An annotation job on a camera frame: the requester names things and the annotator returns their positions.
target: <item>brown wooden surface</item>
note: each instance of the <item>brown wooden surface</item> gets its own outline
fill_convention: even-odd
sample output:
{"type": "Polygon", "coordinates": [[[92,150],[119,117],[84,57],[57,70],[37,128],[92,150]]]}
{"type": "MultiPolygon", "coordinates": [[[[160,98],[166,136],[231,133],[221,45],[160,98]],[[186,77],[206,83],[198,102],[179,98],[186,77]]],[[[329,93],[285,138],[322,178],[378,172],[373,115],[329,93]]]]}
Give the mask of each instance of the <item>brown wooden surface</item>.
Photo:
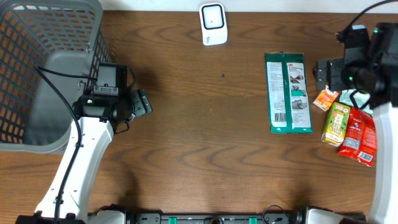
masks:
{"type": "MultiPolygon", "coordinates": [[[[310,101],[316,60],[342,56],[334,33],[352,14],[227,13],[228,42],[205,47],[197,12],[105,12],[115,62],[131,65],[154,112],[116,135],[99,167],[90,211],[257,213],[271,204],[368,214],[375,168],[320,142],[326,113],[311,105],[313,134],[271,134],[264,53],[303,52],[310,101]]],[[[366,15],[396,21],[394,15],[366,15]]],[[[0,223],[30,215],[61,156],[0,153],[0,223]]]]}

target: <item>orange snack package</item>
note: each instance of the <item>orange snack package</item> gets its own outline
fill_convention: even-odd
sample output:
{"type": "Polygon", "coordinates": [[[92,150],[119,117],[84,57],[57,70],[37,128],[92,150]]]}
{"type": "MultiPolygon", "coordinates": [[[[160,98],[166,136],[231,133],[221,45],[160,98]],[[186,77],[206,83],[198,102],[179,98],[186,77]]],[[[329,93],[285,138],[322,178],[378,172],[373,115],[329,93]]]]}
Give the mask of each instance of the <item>orange snack package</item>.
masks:
{"type": "Polygon", "coordinates": [[[361,110],[351,108],[346,137],[338,154],[372,166],[376,150],[377,136],[372,117],[361,110]]]}
{"type": "Polygon", "coordinates": [[[326,88],[318,94],[313,104],[321,108],[321,110],[323,111],[328,111],[328,109],[330,108],[331,104],[335,101],[337,96],[338,92],[330,91],[328,85],[326,85],[326,88]]]}

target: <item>barcode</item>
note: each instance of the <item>barcode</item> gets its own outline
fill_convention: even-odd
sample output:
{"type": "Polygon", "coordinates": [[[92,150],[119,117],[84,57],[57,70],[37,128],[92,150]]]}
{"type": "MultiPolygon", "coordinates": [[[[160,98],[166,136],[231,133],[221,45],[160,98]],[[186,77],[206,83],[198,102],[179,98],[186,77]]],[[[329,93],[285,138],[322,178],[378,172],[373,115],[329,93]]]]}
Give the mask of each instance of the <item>barcode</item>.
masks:
{"type": "Polygon", "coordinates": [[[275,113],[275,122],[285,122],[286,113],[275,113]]]}
{"type": "Polygon", "coordinates": [[[365,152],[359,153],[358,157],[365,160],[366,162],[370,162],[373,159],[373,156],[366,154],[365,152]]]}

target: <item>green connector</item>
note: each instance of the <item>green connector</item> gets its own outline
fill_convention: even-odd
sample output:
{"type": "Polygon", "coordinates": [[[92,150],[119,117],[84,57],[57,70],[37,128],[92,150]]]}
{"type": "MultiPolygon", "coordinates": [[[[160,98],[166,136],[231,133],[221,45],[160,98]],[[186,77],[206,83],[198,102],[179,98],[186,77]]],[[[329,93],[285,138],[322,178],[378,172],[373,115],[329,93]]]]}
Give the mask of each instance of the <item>green connector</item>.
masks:
{"type": "Polygon", "coordinates": [[[257,224],[257,218],[249,218],[249,224],[257,224]]]}
{"type": "Polygon", "coordinates": [[[177,218],[170,217],[169,218],[169,224],[177,224],[177,218]]]}

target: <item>basket bottom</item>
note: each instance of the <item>basket bottom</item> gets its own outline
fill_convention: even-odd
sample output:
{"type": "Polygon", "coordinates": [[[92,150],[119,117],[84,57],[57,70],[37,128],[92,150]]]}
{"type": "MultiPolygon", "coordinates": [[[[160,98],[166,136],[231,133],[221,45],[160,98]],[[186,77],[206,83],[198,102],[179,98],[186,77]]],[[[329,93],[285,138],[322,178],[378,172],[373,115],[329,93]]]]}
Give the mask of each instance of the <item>basket bottom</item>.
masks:
{"type": "MultiPolygon", "coordinates": [[[[86,52],[59,51],[52,54],[44,67],[56,72],[81,75],[86,52]]],[[[44,75],[58,88],[70,105],[84,89],[81,78],[68,78],[44,72],[44,75]]],[[[72,117],[59,96],[43,80],[40,81],[27,127],[24,144],[44,146],[59,140],[68,130],[72,117]]]]}

